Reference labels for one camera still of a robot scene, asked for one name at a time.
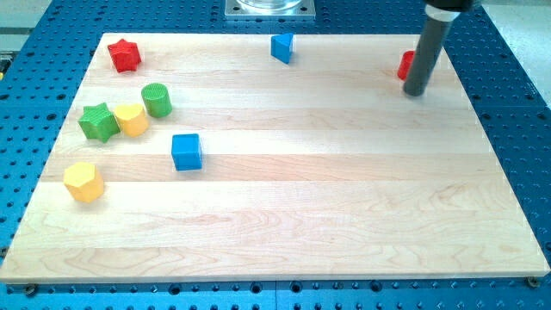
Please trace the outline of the black robot arm end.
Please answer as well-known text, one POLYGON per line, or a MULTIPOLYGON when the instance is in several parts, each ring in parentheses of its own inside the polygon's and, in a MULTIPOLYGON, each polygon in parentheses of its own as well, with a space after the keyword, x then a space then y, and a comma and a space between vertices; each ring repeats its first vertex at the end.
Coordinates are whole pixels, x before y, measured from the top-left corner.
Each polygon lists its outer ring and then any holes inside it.
POLYGON ((468 12, 477 9, 482 0, 424 0, 426 4, 452 12, 468 12))

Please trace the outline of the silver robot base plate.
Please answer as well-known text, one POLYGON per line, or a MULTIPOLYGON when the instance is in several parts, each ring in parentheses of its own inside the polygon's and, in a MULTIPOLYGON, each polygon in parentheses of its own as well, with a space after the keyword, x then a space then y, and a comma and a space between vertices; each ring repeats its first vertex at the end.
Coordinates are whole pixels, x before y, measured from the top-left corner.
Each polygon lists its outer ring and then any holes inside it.
POLYGON ((313 21, 314 0, 225 0, 225 19, 313 21))

